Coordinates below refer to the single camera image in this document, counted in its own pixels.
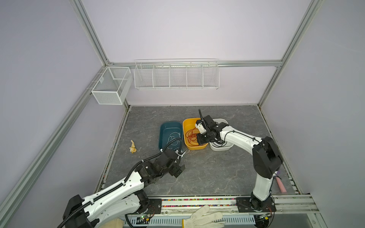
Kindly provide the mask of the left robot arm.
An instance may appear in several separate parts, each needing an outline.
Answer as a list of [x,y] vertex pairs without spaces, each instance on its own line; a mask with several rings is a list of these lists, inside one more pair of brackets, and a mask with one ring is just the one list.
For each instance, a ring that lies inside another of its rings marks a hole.
[[60,228],[99,228],[127,214],[148,210],[150,200],[144,188],[156,183],[167,173],[178,177],[183,151],[162,149],[158,154],[136,163],[127,176],[92,195],[72,197],[65,209]]

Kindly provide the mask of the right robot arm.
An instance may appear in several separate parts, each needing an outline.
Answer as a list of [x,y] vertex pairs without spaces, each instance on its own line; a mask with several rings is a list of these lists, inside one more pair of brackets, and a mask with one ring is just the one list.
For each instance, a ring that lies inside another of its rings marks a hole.
[[251,197],[245,207],[261,212],[268,209],[275,212],[275,202],[271,193],[274,177],[283,164],[282,154],[271,137],[256,137],[239,131],[227,123],[218,123],[210,115],[200,116],[195,123],[199,130],[197,142],[232,143],[252,155],[253,167],[256,175],[255,185]]

